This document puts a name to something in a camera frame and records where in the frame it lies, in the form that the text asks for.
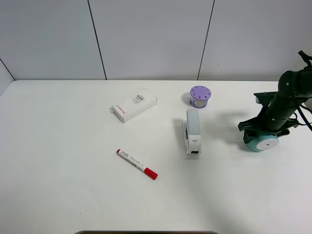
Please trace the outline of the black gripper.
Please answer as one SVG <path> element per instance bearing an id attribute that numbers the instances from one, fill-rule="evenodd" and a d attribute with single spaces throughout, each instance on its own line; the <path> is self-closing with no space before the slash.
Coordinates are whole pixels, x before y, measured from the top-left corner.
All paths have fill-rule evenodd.
<path id="1" fill-rule="evenodd" d="M 298 120 L 291 118 L 296 108 L 290 98 L 281 97 L 278 92 L 255 93 L 254 96 L 256 103 L 262 105 L 260 113 L 238 124 L 238 129 L 244 131 L 245 144 L 259 135 L 287 136 L 289 128 L 298 126 Z"/>

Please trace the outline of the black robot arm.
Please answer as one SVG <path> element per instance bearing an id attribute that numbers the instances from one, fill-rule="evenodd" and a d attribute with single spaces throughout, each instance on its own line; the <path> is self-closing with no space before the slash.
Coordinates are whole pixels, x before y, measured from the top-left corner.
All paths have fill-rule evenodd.
<path id="1" fill-rule="evenodd" d="M 278 91 L 255 93 L 254 96 L 262 109 L 259 114 L 238 124 L 244 132 L 245 144 L 260 140 L 261 137 L 282 137 L 290 133 L 289 128 L 301 125 L 291 116 L 298 111 L 304 120 L 303 126 L 312 128 L 302 109 L 302 103 L 312 98 L 312 68 L 300 71 L 286 71 L 279 79 Z"/>

